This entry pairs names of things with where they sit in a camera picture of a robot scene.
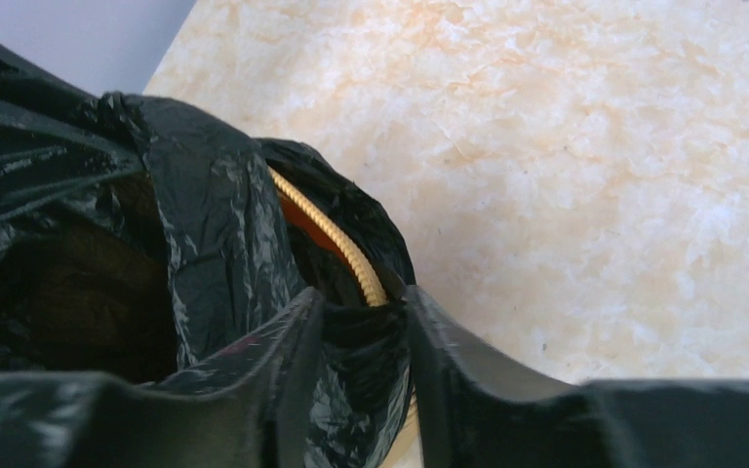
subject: black plastic bag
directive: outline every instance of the black plastic bag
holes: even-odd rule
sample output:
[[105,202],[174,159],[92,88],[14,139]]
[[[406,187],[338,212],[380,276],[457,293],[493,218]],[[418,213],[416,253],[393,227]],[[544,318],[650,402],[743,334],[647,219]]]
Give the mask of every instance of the black plastic bag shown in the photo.
[[405,306],[365,306],[342,262],[285,220],[266,164],[414,283],[380,204],[312,148],[171,99],[94,98],[0,47],[0,371],[208,394],[242,375],[212,369],[217,352],[311,285],[328,302],[305,465],[376,467],[409,403]]

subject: tan rope handle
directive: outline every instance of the tan rope handle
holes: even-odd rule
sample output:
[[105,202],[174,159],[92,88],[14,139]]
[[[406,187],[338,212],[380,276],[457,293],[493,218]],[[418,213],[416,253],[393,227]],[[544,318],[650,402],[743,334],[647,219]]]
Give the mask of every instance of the tan rope handle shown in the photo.
[[[388,302],[386,291],[383,289],[380,279],[377,278],[375,269],[372,268],[369,259],[366,258],[363,251],[357,247],[357,244],[355,244],[354,241],[352,241],[334,221],[311,203],[311,200],[282,177],[280,173],[271,168],[268,168],[268,171],[271,172],[271,178],[274,180],[274,185],[277,187],[277,190],[283,196],[291,200],[295,206],[308,216],[308,218],[311,219],[311,221],[314,222],[314,224],[316,224],[317,227],[319,227],[320,230],[329,237],[329,239],[331,239],[342,255],[346,258],[346,261],[348,261],[351,266],[352,272],[360,285],[360,289],[363,291],[363,297],[366,299],[366,303],[370,307],[377,307],[386,304]],[[388,455],[386,455],[386,459],[380,465],[380,468],[391,468],[395,462],[406,453],[406,450],[409,449],[409,446],[417,438],[417,432],[417,402],[413,395],[409,411],[406,415],[406,423],[398,433],[398,437],[392,445],[392,450],[390,450]]]

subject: trash bag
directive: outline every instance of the trash bag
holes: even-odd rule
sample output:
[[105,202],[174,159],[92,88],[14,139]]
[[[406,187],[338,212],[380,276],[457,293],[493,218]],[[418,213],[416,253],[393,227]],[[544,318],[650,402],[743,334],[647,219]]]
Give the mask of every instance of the trash bag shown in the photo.
[[217,352],[314,287],[326,303],[304,464],[376,467],[412,388],[405,304],[366,305],[343,259],[284,213],[269,167],[414,283],[385,210],[316,150],[172,99],[92,97],[0,46],[0,372],[220,389]]

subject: beige tile floor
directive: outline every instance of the beige tile floor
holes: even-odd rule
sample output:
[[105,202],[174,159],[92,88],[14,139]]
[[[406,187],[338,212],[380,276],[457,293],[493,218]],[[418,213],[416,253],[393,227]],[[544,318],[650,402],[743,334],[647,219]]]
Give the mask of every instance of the beige tile floor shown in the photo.
[[749,377],[749,2],[199,0],[147,91],[321,150],[540,371]]

